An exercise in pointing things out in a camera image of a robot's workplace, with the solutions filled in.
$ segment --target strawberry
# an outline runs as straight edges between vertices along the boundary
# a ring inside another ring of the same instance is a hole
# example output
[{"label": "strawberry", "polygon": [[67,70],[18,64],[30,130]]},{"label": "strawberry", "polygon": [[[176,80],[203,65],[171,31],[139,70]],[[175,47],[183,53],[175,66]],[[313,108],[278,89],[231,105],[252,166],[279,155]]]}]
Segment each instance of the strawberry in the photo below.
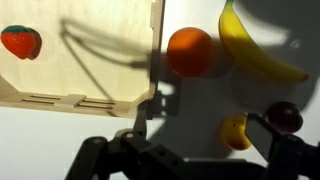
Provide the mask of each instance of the strawberry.
[{"label": "strawberry", "polygon": [[36,48],[36,37],[24,26],[8,26],[1,32],[2,44],[20,59],[28,58]]}]

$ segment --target screw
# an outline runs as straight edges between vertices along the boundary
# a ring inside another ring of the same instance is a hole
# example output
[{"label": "screw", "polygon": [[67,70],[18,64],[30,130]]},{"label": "screw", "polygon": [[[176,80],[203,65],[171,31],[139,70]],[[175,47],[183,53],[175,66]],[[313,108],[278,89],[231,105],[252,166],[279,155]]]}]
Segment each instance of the screw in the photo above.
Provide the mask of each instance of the screw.
[{"label": "screw", "polygon": [[133,135],[132,133],[128,133],[128,134],[126,135],[127,138],[133,138],[133,136],[134,136],[134,135]]},{"label": "screw", "polygon": [[101,142],[102,142],[102,140],[99,138],[93,140],[93,143],[95,143],[95,144],[100,144]]}]

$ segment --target orange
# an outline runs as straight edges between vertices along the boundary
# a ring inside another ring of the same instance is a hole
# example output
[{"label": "orange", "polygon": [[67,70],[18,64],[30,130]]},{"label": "orange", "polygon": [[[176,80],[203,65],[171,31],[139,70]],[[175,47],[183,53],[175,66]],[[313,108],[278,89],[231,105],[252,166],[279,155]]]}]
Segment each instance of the orange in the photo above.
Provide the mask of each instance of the orange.
[{"label": "orange", "polygon": [[214,62],[214,42],[205,31],[186,27],[176,31],[167,48],[169,67],[183,77],[200,76]]}]

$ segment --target banana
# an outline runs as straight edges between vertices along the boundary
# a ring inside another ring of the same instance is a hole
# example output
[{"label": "banana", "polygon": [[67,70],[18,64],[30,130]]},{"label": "banana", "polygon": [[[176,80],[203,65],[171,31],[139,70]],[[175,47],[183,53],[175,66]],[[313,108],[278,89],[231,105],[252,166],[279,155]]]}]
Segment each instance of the banana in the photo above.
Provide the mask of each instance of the banana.
[{"label": "banana", "polygon": [[235,13],[233,1],[226,1],[219,19],[219,34],[222,44],[235,62],[278,83],[307,80],[309,75],[304,70],[270,56],[253,41]]}]

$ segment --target wooden tray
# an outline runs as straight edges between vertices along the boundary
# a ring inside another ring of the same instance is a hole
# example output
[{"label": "wooden tray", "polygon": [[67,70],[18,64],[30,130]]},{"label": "wooden tray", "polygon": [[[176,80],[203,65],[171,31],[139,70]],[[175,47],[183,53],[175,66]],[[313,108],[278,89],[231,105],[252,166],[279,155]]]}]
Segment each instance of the wooden tray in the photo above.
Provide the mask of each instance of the wooden tray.
[{"label": "wooden tray", "polygon": [[0,106],[134,117],[153,97],[164,0],[5,0],[0,29],[23,25],[42,39],[19,60],[0,46]]}]

